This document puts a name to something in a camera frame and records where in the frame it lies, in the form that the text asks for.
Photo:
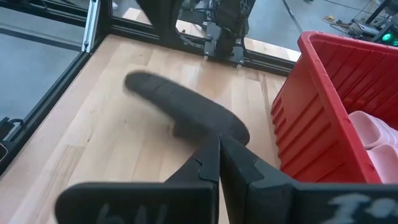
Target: red bin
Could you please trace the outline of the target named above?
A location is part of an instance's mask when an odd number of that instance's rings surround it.
[[[303,182],[381,183],[348,114],[398,129],[398,48],[304,32],[272,104],[280,169]]]

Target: blurry black object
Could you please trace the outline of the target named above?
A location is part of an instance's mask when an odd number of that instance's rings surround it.
[[[243,145],[250,140],[247,127],[232,112],[171,80],[133,72],[126,76],[124,86],[173,118],[177,137],[198,142],[210,133],[225,133]]]
[[[55,204],[59,224],[217,224],[220,140],[208,138],[164,183],[85,183]]]
[[[143,72],[128,75],[125,85],[171,117],[184,116],[185,122],[195,124],[192,128],[214,130],[202,136],[192,157],[162,184],[85,183],[66,189],[55,204],[59,224],[216,224],[219,177],[230,224],[398,222],[397,185],[297,182],[230,133],[197,119],[195,110],[176,108],[184,103],[198,108],[202,103],[206,109],[213,102]]]

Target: metal rod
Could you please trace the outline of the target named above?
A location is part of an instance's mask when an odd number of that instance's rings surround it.
[[[366,19],[366,24],[370,24],[379,14],[380,12],[387,7],[390,4],[391,0],[384,0],[384,2],[382,2],[380,4],[380,6],[371,14],[371,16],[369,16],[368,19]]]

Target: cable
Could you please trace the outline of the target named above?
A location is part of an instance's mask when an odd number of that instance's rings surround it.
[[[343,32],[343,33],[349,35],[348,32],[347,32],[347,31],[344,31],[344,30],[341,28],[341,26],[338,25],[338,24],[329,24],[329,26],[330,26],[331,28],[335,29],[335,30],[338,30],[338,31],[340,31],[340,32]]]
[[[344,6],[344,7],[350,8],[350,9],[360,10],[360,9],[355,8],[355,7],[346,6],[346,5],[344,5],[344,4],[340,4],[340,3],[337,3],[337,2],[333,2],[333,1],[330,1],[330,0],[324,0],[324,1],[330,2],[330,3],[332,3],[332,4],[336,4],[336,5],[339,5],[339,6]]]
[[[296,17],[294,17],[293,12],[290,10],[289,5],[286,3],[286,0],[282,0],[282,2],[284,3],[284,5],[285,5],[285,7],[287,9],[287,12],[289,13],[290,17],[292,18],[296,28],[298,29],[300,34],[302,34],[303,33],[303,29],[301,28],[299,22],[296,20]]]
[[[355,17],[354,17],[352,20],[354,20],[354,19],[355,19],[357,16],[359,16],[359,15],[360,15],[360,13],[361,13],[361,12],[363,12],[363,11],[364,11],[364,10],[366,9],[366,7],[367,7],[367,6],[368,6],[368,5],[371,3],[371,1],[372,1],[372,0],[369,0],[369,1],[368,1],[368,3],[365,5],[365,7],[363,7],[363,9],[362,9],[362,10],[360,10],[360,12],[359,12],[359,13],[358,13],[358,14],[357,14],[357,15],[356,15],[356,16],[355,16]]]

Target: black foam pad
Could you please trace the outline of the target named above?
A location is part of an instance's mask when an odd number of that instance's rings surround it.
[[[244,145],[250,140],[247,127],[232,112],[173,81],[147,72],[132,72],[124,84],[174,119],[174,135],[178,137],[200,141],[216,132]]]

